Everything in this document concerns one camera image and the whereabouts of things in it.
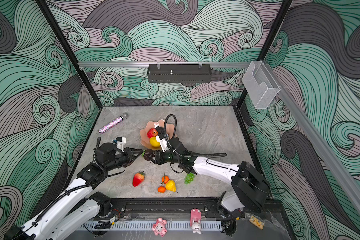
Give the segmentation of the red fake strawberry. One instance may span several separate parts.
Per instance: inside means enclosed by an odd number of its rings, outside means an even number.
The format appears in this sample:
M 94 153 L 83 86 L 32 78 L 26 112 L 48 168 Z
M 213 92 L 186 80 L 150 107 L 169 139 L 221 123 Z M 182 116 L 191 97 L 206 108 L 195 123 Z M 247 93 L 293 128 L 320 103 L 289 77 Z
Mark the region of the red fake strawberry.
M 138 172 L 133 177 L 133 187 L 139 186 L 145 180 L 145 173 Z

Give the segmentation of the pink scalloped fruit bowl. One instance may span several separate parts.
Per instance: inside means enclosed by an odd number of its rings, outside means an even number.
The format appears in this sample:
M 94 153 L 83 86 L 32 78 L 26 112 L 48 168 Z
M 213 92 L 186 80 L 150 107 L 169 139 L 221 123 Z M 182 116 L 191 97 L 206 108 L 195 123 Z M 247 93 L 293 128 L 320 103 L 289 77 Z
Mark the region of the pink scalloped fruit bowl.
M 159 120 L 158 122 L 149 121 L 144 129 L 140 130 L 141 144 L 147 149 L 161 150 L 162 148 L 154 148 L 151 146 L 149 138 L 147 137 L 147 131 L 151 128 L 164 127 L 165 120 Z

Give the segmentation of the yellow fake lemon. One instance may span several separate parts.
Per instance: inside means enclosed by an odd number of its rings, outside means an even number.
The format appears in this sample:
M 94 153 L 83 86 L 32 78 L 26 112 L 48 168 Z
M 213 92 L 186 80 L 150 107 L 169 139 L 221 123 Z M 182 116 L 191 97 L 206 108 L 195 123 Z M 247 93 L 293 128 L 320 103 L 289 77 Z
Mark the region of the yellow fake lemon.
M 154 148 L 160 148 L 161 147 L 160 142 L 157 141 L 156 137 L 151 137 L 149 139 L 149 141 L 150 141 L 150 144 L 151 144 L 152 147 L 154 147 Z

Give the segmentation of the red fake apple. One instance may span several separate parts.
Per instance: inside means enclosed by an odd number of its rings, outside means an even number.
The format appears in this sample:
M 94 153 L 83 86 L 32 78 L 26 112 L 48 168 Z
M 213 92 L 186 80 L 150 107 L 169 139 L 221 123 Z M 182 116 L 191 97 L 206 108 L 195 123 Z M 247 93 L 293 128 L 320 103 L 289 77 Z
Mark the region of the red fake apple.
M 147 137 L 150 138 L 155 138 L 158 135 L 158 131 L 156 128 L 151 128 L 147 131 Z

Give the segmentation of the yellow fake pear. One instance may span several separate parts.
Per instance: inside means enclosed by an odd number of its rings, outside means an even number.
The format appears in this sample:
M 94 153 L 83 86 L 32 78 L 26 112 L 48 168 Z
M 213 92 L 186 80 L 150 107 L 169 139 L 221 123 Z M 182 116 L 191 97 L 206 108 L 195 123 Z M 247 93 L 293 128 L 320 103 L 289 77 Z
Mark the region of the yellow fake pear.
M 165 185 L 166 190 L 171 192 L 177 192 L 176 183 L 173 180 L 169 180 Z

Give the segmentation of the dark brown fake fig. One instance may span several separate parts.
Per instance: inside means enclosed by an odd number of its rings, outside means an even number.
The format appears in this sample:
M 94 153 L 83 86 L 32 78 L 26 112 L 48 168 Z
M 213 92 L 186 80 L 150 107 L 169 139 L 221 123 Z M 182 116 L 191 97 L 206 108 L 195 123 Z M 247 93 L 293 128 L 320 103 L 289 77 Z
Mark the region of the dark brown fake fig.
M 146 161 L 153 161 L 155 159 L 155 152 L 151 149 L 147 149 L 142 156 Z

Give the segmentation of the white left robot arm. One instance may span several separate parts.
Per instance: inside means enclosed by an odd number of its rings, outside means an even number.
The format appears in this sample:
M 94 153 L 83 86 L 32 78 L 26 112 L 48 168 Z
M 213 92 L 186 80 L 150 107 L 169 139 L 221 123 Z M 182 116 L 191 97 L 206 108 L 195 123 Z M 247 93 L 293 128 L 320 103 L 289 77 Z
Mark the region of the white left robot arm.
M 110 177 L 112 170 L 130 166 L 142 149 L 119 149 L 117 143 L 101 143 L 97 139 L 93 160 L 78 174 L 76 179 L 45 209 L 22 227 L 12 226 L 6 240 L 64 240 L 89 219 L 101 215 L 109 217 L 112 212 L 110 198 L 95 193 L 83 205 L 78 203 L 100 183 Z

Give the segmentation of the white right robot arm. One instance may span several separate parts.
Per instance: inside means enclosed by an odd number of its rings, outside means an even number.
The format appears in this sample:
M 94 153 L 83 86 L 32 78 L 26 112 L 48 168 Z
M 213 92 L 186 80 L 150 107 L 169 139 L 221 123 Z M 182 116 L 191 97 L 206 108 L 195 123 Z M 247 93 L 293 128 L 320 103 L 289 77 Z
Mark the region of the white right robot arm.
M 188 151 L 178 137 L 163 138 L 166 145 L 161 150 L 147 150 L 144 159 L 156 165 L 178 164 L 186 173 L 205 175 L 231 185 L 232 189 L 221 195 L 220 205 L 228 212 L 246 209 L 260 213 L 270 193 L 270 183 L 250 163 L 227 164 L 213 160 L 226 153 L 198 154 Z

